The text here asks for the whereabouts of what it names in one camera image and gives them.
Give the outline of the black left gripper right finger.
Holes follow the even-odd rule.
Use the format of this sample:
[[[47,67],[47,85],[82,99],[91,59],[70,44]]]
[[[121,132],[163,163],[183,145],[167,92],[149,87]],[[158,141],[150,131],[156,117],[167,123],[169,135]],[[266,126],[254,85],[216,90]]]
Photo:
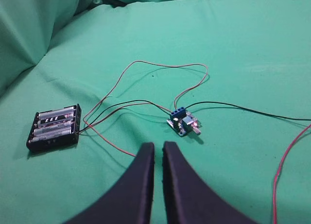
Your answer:
[[[176,142],[163,145],[163,193],[169,224],[254,224],[196,173]]]

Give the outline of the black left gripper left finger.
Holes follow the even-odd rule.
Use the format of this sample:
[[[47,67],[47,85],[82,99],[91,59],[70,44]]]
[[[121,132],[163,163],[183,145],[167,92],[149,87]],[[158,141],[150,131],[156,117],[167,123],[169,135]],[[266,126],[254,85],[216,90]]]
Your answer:
[[[148,224],[154,193],[155,147],[143,143],[120,179],[67,224]]]

